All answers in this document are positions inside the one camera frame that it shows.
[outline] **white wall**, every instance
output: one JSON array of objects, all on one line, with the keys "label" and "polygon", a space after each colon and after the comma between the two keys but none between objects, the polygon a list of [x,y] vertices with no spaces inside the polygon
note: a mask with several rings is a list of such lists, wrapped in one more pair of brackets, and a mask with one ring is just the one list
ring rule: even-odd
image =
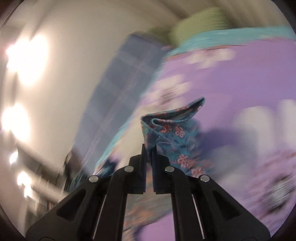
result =
[{"label": "white wall", "polygon": [[[36,9],[21,38],[42,35],[48,42],[49,56],[34,84],[18,85],[16,102],[30,119],[25,146],[59,170],[113,54],[128,34],[154,24],[112,1],[42,0]],[[5,81],[11,81],[9,74]]]}]

